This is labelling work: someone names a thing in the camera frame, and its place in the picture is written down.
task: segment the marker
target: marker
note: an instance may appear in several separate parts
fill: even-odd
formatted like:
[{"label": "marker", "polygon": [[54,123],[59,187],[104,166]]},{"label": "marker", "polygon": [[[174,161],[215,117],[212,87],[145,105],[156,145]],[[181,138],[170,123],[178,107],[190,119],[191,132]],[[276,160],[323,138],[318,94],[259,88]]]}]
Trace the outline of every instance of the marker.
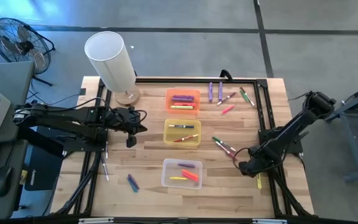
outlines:
[{"label": "marker", "polygon": [[193,164],[178,164],[178,166],[183,166],[183,167],[187,167],[187,168],[194,168],[196,166],[194,166]]},{"label": "marker", "polygon": [[137,190],[136,186],[134,185],[134,183],[132,183],[131,179],[130,179],[129,177],[127,177],[127,180],[128,180],[128,182],[129,182],[129,185],[132,187],[132,190],[133,190],[135,193],[137,193],[138,190]]},{"label": "marker", "polygon": [[212,102],[212,82],[209,83],[209,102]]},{"label": "marker", "polygon": [[172,101],[193,102],[192,98],[172,97]]},{"label": "marker", "polygon": [[233,97],[236,94],[236,92],[230,94],[229,96],[225,97],[225,99],[223,99],[222,101],[219,101],[216,106],[219,106],[221,103],[224,103],[225,101],[227,101],[228,99],[230,99],[230,97]]},{"label": "marker", "polygon": [[192,106],[171,106],[171,109],[192,110]]},{"label": "marker", "polygon": [[229,106],[228,108],[226,108],[226,109],[224,109],[223,111],[222,111],[222,114],[226,114],[227,112],[229,112],[231,109],[233,109],[235,107],[235,105],[231,105],[231,106]]},{"label": "marker", "polygon": [[103,165],[103,169],[104,169],[104,174],[106,176],[106,180],[110,181],[109,179],[109,173],[107,172],[107,167],[106,167],[106,162],[104,161],[103,155],[100,156],[100,159],[102,160],[102,165]]},{"label": "marker", "polygon": [[194,96],[185,96],[185,95],[174,95],[174,98],[190,98],[192,100],[194,100]]},{"label": "marker", "polygon": [[254,102],[252,102],[252,100],[249,98],[247,92],[246,92],[242,87],[240,87],[240,89],[244,92],[246,98],[249,100],[249,102],[251,103],[251,105],[252,105],[252,106],[255,106]]},{"label": "marker", "polygon": [[134,186],[136,187],[137,190],[140,190],[139,186],[137,185],[136,181],[135,181],[135,178],[128,174],[128,179],[131,180],[131,182],[134,184]]},{"label": "marker", "polygon": [[182,174],[185,173],[185,174],[187,174],[187,175],[190,175],[190,176],[192,176],[192,177],[198,179],[198,175],[197,175],[197,174],[194,174],[194,173],[192,173],[192,172],[190,172],[190,171],[188,171],[188,170],[182,169],[181,172],[182,172]]},{"label": "marker", "polygon": [[221,149],[223,149],[231,158],[234,159],[233,154],[231,154],[229,150],[227,150],[225,147],[223,147],[223,146],[221,145],[221,143],[219,143],[219,142],[217,142],[217,141],[216,141],[215,143],[216,143]]},{"label": "marker", "polygon": [[175,124],[170,124],[168,125],[170,128],[194,128],[194,126],[192,125],[175,125]]},{"label": "marker", "polygon": [[262,179],[261,179],[261,177],[260,177],[260,173],[258,173],[258,174],[256,175],[256,183],[257,183],[258,189],[259,189],[259,190],[262,189]]},{"label": "marker", "polygon": [[242,88],[240,87],[240,93],[241,93],[241,96],[243,97],[243,99],[246,101],[246,102],[249,102],[246,94],[244,93],[244,91],[242,91]]},{"label": "marker", "polygon": [[198,182],[198,179],[196,179],[196,178],[194,178],[194,177],[192,177],[192,176],[190,176],[190,175],[188,175],[188,174],[186,174],[186,173],[181,173],[181,175],[182,176],[184,176],[184,177],[186,177],[186,178],[189,178],[189,179],[191,179],[191,180],[194,180],[195,182]]},{"label": "marker", "polygon": [[170,177],[171,180],[187,180],[186,177]]},{"label": "marker", "polygon": [[235,152],[236,150],[233,148],[233,147],[231,147],[231,146],[229,146],[228,144],[226,144],[226,143],[224,143],[224,142],[222,142],[221,140],[219,140],[217,137],[212,137],[215,141],[217,141],[217,142],[219,142],[219,143],[221,143],[224,147],[226,147],[226,148],[228,148],[228,149],[231,149],[233,152]]},{"label": "marker", "polygon": [[106,141],[106,159],[109,159],[109,149],[108,149],[108,142]]},{"label": "marker", "polygon": [[174,142],[181,142],[181,141],[191,139],[191,138],[194,138],[194,137],[197,137],[197,136],[198,136],[198,134],[194,134],[192,136],[187,136],[187,137],[184,137],[184,138],[181,138],[181,139],[174,140]]},{"label": "marker", "polygon": [[219,82],[219,96],[218,96],[219,101],[222,101],[222,95],[223,95],[223,83]]},{"label": "marker", "polygon": [[174,106],[196,106],[195,103],[173,103]]}]

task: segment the cylindrical lamp shade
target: cylindrical lamp shade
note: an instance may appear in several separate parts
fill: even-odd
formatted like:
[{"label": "cylindrical lamp shade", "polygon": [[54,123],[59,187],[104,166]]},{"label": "cylindrical lamp shade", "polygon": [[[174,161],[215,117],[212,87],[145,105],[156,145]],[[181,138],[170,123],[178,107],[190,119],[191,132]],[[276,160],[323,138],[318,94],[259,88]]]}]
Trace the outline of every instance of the cylindrical lamp shade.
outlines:
[{"label": "cylindrical lamp shade", "polygon": [[93,35],[85,43],[85,54],[109,90],[122,93],[135,85],[135,71],[119,34]]}]

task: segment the computer mouse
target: computer mouse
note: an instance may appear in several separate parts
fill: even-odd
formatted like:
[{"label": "computer mouse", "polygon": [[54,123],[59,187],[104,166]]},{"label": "computer mouse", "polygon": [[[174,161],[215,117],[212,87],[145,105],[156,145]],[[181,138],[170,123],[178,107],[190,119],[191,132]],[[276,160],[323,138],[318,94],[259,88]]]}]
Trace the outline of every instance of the computer mouse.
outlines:
[{"label": "computer mouse", "polygon": [[12,173],[12,167],[4,166],[0,168],[0,197],[5,196],[11,188]]}]

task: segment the pink marker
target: pink marker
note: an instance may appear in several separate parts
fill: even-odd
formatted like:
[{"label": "pink marker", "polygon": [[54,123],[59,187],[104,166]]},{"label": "pink marker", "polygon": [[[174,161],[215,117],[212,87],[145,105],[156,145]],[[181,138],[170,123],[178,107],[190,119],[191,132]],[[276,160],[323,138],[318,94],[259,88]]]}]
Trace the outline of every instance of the pink marker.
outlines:
[{"label": "pink marker", "polygon": [[222,111],[222,114],[226,114],[227,112],[229,112],[231,109],[233,109],[235,107],[235,105],[231,105],[231,106],[229,106],[228,108],[226,108],[226,109],[224,109],[223,111]]}]

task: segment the yellow marker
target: yellow marker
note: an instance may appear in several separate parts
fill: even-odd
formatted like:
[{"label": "yellow marker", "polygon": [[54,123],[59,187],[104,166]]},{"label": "yellow marker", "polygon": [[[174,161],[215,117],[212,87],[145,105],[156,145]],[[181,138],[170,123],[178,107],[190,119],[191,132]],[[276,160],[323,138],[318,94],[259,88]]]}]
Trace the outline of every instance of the yellow marker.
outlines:
[{"label": "yellow marker", "polygon": [[187,180],[186,177],[170,177],[171,180]]},{"label": "yellow marker", "polygon": [[262,179],[260,178],[260,173],[256,175],[256,183],[258,185],[258,189],[262,189]]},{"label": "yellow marker", "polygon": [[192,110],[193,106],[171,106],[171,109]]}]

